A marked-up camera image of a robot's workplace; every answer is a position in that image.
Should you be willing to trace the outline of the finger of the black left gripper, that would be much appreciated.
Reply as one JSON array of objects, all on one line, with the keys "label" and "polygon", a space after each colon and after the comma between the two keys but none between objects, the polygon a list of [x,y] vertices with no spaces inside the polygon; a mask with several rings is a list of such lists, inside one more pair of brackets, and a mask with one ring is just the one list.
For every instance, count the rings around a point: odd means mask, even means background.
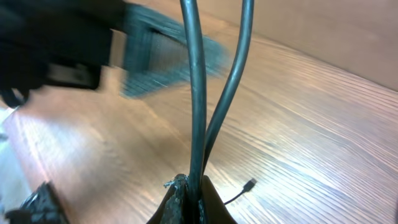
[{"label": "finger of the black left gripper", "polygon": [[137,98],[190,81],[182,23],[139,4],[128,4],[124,20],[126,46],[123,95]]}]

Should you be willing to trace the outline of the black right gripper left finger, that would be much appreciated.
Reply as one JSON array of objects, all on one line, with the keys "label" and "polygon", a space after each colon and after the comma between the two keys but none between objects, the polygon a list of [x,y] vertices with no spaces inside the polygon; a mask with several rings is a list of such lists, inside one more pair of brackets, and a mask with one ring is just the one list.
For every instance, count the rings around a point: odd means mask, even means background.
[{"label": "black right gripper left finger", "polygon": [[171,182],[163,200],[147,224],[183,224],[185,223],[184,206],[187,201],[187,179],[184,174],[177,174]]}]

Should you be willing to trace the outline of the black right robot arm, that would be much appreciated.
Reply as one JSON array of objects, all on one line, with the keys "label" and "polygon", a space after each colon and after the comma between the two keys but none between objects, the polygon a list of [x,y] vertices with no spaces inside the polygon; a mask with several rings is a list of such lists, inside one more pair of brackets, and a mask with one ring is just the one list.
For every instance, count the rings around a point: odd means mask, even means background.
[{"label": "black right robot arm", "polygon": [[[203,176],[202,195],[195,206],[188,199],[188,177],[176,175],[160,206],[148,224],[161,223],[235,223],[207,176]],[[67,224],[69,220],[52,184],[42,184],[22,205],[5,213],[10,224],[41,223]]]}]

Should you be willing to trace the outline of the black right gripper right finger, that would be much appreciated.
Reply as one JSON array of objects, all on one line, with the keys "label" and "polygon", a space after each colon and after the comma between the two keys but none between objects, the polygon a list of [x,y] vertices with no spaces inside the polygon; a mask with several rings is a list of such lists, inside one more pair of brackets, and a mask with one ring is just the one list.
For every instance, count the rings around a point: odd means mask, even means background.
[{"label": "black right gripper right finger", "polygon": [[204,175],[201,181],[201,194],[205,223],[237,224],[207,175]]}]

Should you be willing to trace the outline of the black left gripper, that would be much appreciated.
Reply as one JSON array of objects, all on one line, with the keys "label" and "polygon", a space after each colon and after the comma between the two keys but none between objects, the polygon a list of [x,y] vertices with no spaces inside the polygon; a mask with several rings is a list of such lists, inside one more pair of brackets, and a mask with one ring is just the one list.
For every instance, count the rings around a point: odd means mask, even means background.
[{"label": "black left gripper", "polygon": [[96,90],[124,0],[1,0],[1,101],[15,108],[44,85]]}]

